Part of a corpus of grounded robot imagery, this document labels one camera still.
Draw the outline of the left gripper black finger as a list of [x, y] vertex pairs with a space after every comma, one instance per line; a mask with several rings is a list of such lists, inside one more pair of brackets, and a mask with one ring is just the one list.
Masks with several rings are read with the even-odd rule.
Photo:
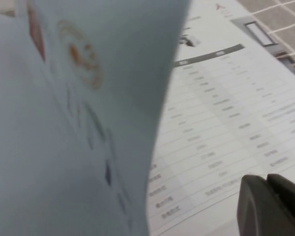
[[279, 174], [244, 175], [236, 218], [241, 236], [295, 236], [295, 184]]

